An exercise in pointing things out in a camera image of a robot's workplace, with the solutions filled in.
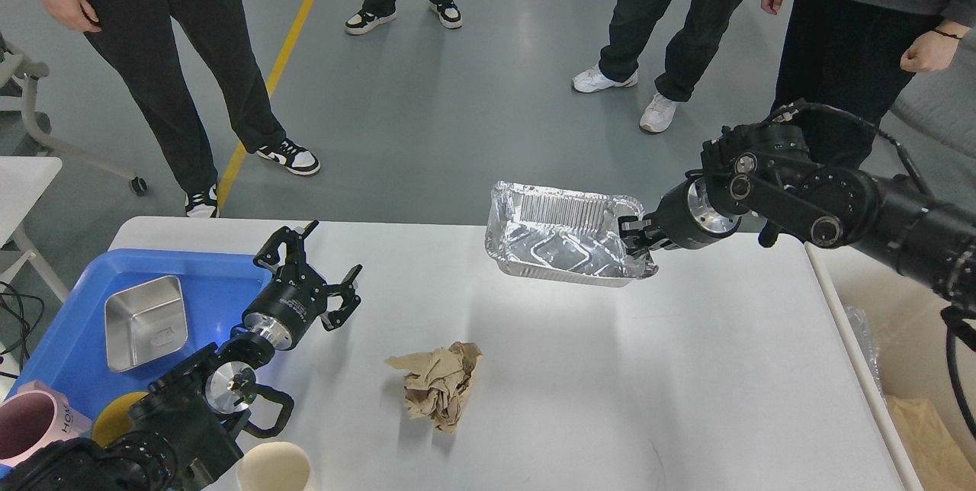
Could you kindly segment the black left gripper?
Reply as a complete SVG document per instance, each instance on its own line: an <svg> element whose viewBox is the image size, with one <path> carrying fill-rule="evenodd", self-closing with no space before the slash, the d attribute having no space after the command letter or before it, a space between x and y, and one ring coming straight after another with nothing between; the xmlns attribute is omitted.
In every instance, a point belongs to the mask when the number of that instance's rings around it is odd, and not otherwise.
<svg viewBox="0 0 976 491"><path fill-rule="evenodd" d="M355 280L362 265L349 269L342 282L328 284L321 280L315 286L315 297L293 284L304 284L317 273L307 264L304 240L315 230L318 220L305 227L283 226L269 236L254 255L253 263L268 269L274 281L250 303L242 314L245 330L267 339L276 351L290 351L306 335L313 322L320 319L325 331L338 330L360 306ZM341 297L337 310L329 310L328 299Z"/></svg>

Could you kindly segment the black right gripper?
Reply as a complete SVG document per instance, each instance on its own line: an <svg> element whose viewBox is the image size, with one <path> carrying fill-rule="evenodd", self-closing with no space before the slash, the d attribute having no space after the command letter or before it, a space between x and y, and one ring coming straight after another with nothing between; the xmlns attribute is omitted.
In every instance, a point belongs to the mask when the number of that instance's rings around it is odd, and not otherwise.
<svg viewBox="0 0 976 491"><path fill-rule="evenodd" d="M688 178L666 193L652 214L618 217L619 233L631 257L658 250L698 250L735 234L741 217L711 205L703 178Z"/></svg>

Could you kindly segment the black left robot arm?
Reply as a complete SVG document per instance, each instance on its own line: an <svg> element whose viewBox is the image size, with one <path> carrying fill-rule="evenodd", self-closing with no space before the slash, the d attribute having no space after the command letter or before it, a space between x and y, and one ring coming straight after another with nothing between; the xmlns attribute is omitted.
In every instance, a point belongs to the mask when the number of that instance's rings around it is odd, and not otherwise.
<svg viewBox="0 0 976 491"><path fill-rule="evenodd" d="M237 438L275 438L295 408L288 393L262 386L255 373L279 351L290 351L315 320L332 331L361 303L352 266L327 282L307 261L304 242L315 228L281 227L253 261L271 272L240 324L222 345L198 352L151 380L127 411L132 429L107 445L93 438L56 438L10 462L4 490L201 490L243 456Z"/></svg>

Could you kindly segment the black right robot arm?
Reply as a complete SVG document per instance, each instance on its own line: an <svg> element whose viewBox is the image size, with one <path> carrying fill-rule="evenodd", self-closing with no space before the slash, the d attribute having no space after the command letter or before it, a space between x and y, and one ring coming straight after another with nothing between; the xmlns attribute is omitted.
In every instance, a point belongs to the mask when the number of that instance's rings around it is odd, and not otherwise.
<svg viewBox="0 0 976 491"><path fill-rule="evenodd" d="M759 123L723 127L703 144L701 168L661 199L655 212L620 217L621 240L634 257L655 250L698 250L735 233L743 214L766 220L759 243L782 233L822 249L851 246L927 286L948 301L947 365L967 428L974 417L956 366L956 344L974 348L975 217L939 201L901 145L905 175L879 178L811 160L798 119L834 116L865 130L875 124L823 103L796 101Z"/></svg>

